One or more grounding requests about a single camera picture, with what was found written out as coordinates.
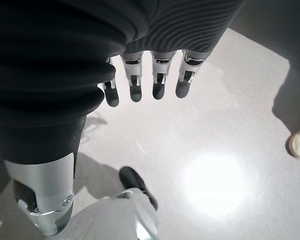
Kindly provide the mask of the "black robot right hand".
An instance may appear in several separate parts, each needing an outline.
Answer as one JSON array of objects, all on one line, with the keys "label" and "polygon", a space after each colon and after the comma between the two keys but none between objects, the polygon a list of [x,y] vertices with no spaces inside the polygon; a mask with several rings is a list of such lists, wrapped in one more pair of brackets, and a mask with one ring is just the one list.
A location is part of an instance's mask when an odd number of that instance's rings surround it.
[{"label": "black robot right hand", "polygon": [[134,102],[142,56],[152,55],[152,95],[164,96],[183,52],[175,93],[184,98],[242,0],[0,0],[0,156],[19,208],[46,236],[68,224],[87,115],[119,103],[120,56]]}]

